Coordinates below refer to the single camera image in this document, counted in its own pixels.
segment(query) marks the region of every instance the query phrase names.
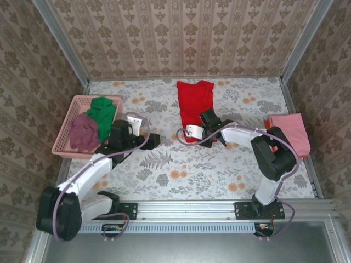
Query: patterned wall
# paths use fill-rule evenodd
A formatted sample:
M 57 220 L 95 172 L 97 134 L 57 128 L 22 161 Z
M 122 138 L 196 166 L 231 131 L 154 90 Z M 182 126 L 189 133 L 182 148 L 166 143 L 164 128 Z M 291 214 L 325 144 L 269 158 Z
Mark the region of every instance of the patterned wall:
M 351 1 L 334 1 L 288 86 L 325 197 L 351 238 Z
M 0 1 L 0 262 L 20 262 L 38 198 L 61 159 L 51 154 L 81 86 L 31 1 Z
M 50 0 L 92 79 L 278 76 L 317 0 Z

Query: pink cloth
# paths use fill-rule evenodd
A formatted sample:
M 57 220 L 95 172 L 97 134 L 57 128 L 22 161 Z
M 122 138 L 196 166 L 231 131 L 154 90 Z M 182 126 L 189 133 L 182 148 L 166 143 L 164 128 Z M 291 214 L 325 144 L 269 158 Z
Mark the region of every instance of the pink cloth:
M 85 113 L 78 115 L 68 124 L 68 131 L 71 148 L 78 149 L 78 152 L 90 152 L 100 145 L 98 124 Z
M 279 127 L 299 156 L 307 156 L 311 150 L 305 126 L 300 113 L 289 115 L 271 115 L 271 127 Z

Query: patterned fabric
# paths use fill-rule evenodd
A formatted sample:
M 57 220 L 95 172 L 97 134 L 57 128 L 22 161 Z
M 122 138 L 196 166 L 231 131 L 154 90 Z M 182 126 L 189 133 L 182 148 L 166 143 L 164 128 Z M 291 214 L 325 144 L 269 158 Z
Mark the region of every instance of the patterned fabric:
M 323 193 L 351 238 L 351 1 L 334 1 L 288 86 Z
M 278 76 L 317 0 L 50 0 L 92 79 Z
M 21 262 L 39 196 L 61 158 L 51 147 L 82 88 L 31 1 L 0 1 L 0 262 Z
M 184 79 L 196 83 L 199 79 Z M 207 79 L 215 83 L 214 110 L 218 117 L 249 127 L 264 128 L 263 118 L 287 113 L 277 78 Z M 239 144 L 220 142 L 212 149 L 187 147 L 176 140 L 181 124 L 178 92 L 172 81 L 92 82 L 90 92 L 117 95 L 123 111 L 146 116 L 161 145 L 138 151 L 106 174 L 91 190 L 107 190 L 124 200 L 250 199 L 261 181 L 253 151 Z M 87 160 L 72 160 L 70 175 Z M 283 198 L 313 198 L 304 165 L 281 190 Z

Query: maroon cloth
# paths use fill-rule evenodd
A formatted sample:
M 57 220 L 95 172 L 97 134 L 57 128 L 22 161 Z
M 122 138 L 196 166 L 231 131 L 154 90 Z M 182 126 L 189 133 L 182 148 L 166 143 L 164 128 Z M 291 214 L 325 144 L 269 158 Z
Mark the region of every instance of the maroon cloth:
M 78 152 L 90 152 L 100 145 L 98 124 L 85 113 L 78 115 L 68 124 L 68 131 L 71 148 L 78 149 Z
M 199 81 L 196 84 L 177 82 L 178 100 L 182 126 L 187 125 L 201 126 L 200 114 L 209 109 L 213 109 L 213 87 L 214 84 L 208 81 Z M 186 138 L 187 142 L 194 142 L 197 139 Z

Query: plastic basket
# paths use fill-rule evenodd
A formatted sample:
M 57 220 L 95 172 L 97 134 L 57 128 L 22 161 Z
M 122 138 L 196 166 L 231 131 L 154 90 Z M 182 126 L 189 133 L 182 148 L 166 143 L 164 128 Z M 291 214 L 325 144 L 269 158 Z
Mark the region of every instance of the plastic basket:
M 56 138 L 55 144 L 51 150 L 54 155 L 59 155 L 62 158 L 80 158 L 90 159 L 95 151 L 92 152 L 83 151 L 78 152 L 77 149 L 70 147 L 70 136 L 68 132 L 68 124 L 71 123 L 79 114 L 86 112 L 90 109 L 92 99 L 101 97 L 99 95 L 76 95 L 73 97 L 70 108 L 68 109 L 65 120 L 61 126 L 59 135 Z M 116 96 L 105 96 L 106 98 L 113 101 L 113 105 L 116 107 L 116 113 L 114 120 L 120 119 L 122 114 L 122 102 L 119 97 Z

